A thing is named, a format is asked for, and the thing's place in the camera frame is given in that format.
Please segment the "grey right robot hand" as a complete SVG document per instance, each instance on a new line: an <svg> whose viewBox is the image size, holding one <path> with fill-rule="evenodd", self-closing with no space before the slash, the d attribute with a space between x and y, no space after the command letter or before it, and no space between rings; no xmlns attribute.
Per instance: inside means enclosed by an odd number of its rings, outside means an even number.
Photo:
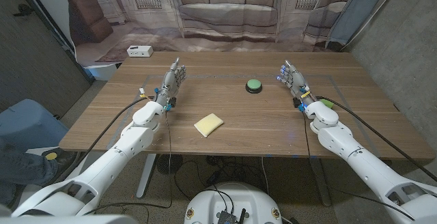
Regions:
<svg viewBox="0 0 437 224"><path fill-rule="evenodd" d="M316 101L303 75L288 60L281 66L277 80L285 84L291 95L304 107Z"/></svg>

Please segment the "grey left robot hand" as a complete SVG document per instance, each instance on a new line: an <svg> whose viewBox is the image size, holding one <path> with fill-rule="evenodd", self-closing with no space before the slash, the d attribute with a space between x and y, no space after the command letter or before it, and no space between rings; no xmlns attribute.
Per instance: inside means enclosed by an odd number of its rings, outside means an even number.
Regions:
<svg viewBox="0 0 437 224"><path fill-rule="evenodd" d="M176 96L182 82L186 78L186 67L179 65L180 58L171 64L170 69L165 73L161 86L154 98L154 102L157 102L163 107L175 106Z"/></svg>

